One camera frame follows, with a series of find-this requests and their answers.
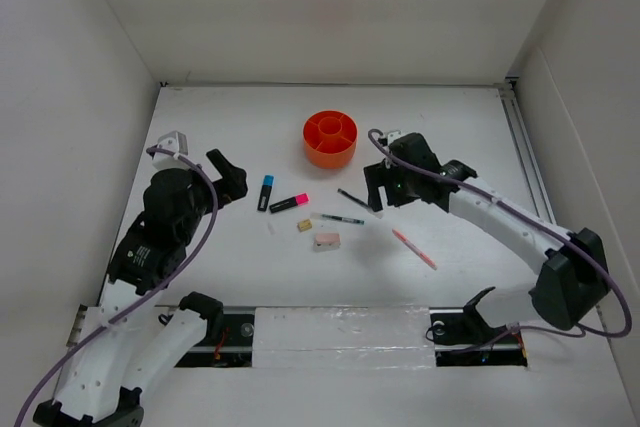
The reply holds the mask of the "red clear pen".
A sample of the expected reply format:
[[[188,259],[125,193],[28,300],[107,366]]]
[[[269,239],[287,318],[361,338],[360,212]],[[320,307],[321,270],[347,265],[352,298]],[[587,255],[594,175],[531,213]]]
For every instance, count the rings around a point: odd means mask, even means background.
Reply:
[[[402,234],[396,229],[393,229],[392,233],[406,248],[408,248],[414,255],[420,258],[431,269],[433,270],[437,269],[436,263],[429,256],[427,256],[422,250],[420,250],[416,245],[414,245],[404,234]]]

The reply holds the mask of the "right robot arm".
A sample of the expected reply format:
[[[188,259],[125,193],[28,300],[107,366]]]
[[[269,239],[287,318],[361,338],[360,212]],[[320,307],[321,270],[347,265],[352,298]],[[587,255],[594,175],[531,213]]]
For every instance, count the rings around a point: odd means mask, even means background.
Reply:
[[[543,221],[500,195],[458,160],[439,161],[420,133],[368,133],[382,153],[364,169],[370,207],[402,207],[414,201],[482,230],[514,253],[534,281],[499,290],[483,288],[465,306],[462,328],[483,341],[497,329],[543,321],[560,332],[584,330],[582,320],[611,292],[603,244],[593,231],[572,232]]]

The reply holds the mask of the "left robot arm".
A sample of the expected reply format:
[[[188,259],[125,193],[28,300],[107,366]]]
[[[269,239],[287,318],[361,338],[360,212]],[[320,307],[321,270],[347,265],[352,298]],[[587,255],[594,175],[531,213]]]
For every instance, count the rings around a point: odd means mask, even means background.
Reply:
[[[179,152],[160,145],[148,152],[177,164],[158,171],[144,191],[143,210],[108,266],[97,325],[52,368],[57,373],[77,361],[57,394],[35,408],[38,426],[139,426],[145,401],[178,361],[200,342],[226,339],[222,303],[191,292],[151,344],[134,352],[161,292],[204,247],[206,236],[193,239],[201,220],[214,222],[221,208],[248,193],[245,170],[217,149],[206,154],[216,181]]]

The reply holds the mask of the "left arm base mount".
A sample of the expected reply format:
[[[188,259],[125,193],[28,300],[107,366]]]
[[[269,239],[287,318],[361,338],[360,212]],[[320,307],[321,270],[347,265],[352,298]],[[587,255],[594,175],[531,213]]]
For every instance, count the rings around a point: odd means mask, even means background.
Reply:
[[[177,306],[163,307],[157,316],[166,327],[180,307],[206,315],[207,333],[177,362],[176,368],[245,368],[252,366],[254,307],[224,307],[217,299],[191,292]]]

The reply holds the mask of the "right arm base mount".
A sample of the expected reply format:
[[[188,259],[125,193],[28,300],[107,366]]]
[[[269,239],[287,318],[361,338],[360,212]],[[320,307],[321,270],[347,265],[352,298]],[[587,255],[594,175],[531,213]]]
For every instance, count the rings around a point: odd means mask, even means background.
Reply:
[[[477,311],[492,290],[480,291],[462,307],[430,310],[425,339],[435,348],[437,367],[528,366],[521,335],[506,326],[490,327]]]

